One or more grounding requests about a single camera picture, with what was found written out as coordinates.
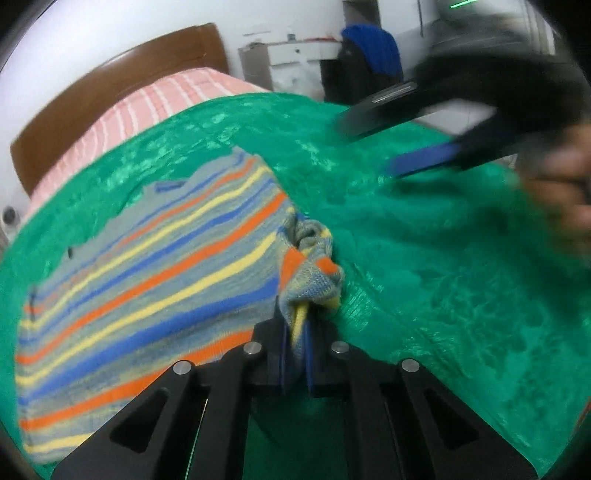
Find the right hand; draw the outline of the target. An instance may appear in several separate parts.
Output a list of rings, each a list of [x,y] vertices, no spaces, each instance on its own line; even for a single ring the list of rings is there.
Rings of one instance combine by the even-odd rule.
[[[572,126],[546,153],[531,154],[518,167],[521,183],[544,211],[559,241],[590,253],[590,125]]]

